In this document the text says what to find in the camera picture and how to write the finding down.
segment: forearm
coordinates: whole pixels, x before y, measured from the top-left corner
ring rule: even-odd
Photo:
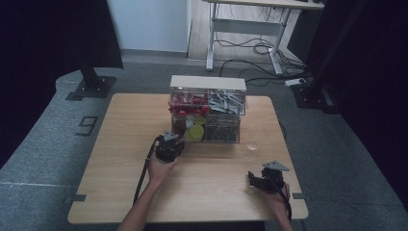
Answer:
[[[280,231],[293,231],[292,225],[289,222],[289,219],[286,213],[285,214],[280,213],[280,214],[274,214],[274,215],[275,215],[275,219],[276,219],[276,222],[278,223]]]
[[[132,209],[126,215],[123,222],[120,223],[117,231],[141,231],[146,223],[148,211],[160,184],[149,182],[141,193],[139,199],[133,205]]]

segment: white wall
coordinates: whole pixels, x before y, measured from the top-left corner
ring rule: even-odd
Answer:
[[[108,0],[120,49],[187,52],[191,0]]]

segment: desk leg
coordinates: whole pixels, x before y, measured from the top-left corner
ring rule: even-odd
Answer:
[[[284,17],[283,17],[283,21],[281,23],[281,27],[279,29],[279,33],[276,36],[276,42],[275,42],[275,44],[273,44],[273,48],[269,49],[269,56],[270,56],[270,59],[272,60],[273,68],[275,68],[275,72],[276,72],[277,75],[282,75],[283,74],[282,68],[280,67],[280,64],[279,64],[277,52],[278,52],[278,49],[279,49],[279,44],[280,44],[280,42],[282,40],[282,37],[283,37],[283,33],[285,32],[286,25],[288,23],[288,19],[289,19],[290,14],[291,14],[291,9],[286,8],[285,9],[285,14],[284,14]]]
[[[208,44],[208,50],[207,50],[207,71],[213,71],[214,24],[216,23],[216,17],[217,17],[217,3],[213,3],[213,15],[211,16],[211,23],[210,23],[210,43]]]

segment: standing desk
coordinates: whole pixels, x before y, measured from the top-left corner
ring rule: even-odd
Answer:
[[[272,219],[264,198],[250,187],[248,171],[277,160],[291,193],[301,193],[270,99],[247,96],[240,143],[189,142],[180,163],[157,193],[147,222]],[[112,98],[74,201],[71,223],[122,222],[132,207],[144,159],[153,140],[171,128],[168,94],[118,93]],[[248,143],[257,142],[257,148]],[[142,190],[148,182],[148,174]],[[306,218],[303,199],[291,200],[293,219]]]
[[[210,24],[210,43],[207,50],[207,70],[213,70],[214,60],[214,33],[226,32],[237,34],[249,34],[249,35],[263,35],[263,36],[276,36],[276,41],[273,47],[270,48],[269,56],[272,60],[273,68],[277,75],[282,75],[282,68],[277,59],[277,51],[279,44],[282,40],[283,33],[288,22],[289,15],[292,9],[303,10],[322,10],[324,5],[320,3],[314,3],[309,0],[307,3],[296,0],[202,0],[213,4],[213,11],[211,14]],[[272,22],[260,22],[260,21],[243,21],[236,19],[221,19],[217,18],[217,5],[219,4],[237,4],[246,6],[263,6],[263,7],[276,7],[284,8],[283,20],[279,23]]]

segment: black curtain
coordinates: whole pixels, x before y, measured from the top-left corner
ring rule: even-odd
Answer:
[[[55,93],[56,80],[89,66],[123,68],[105,0],[0,3],[1,166]]]
[[[364,7],[349,30],[342,31],[350,9],[359,3]],[[408,3],[332,0],[327,7],[308,62],[320,75],[320,81],[337,90],[340,113],[407,208]],[[344,39],[332,59],[325,69],[319,69],[316,63],[326,61],[327,50],[339,36]]]

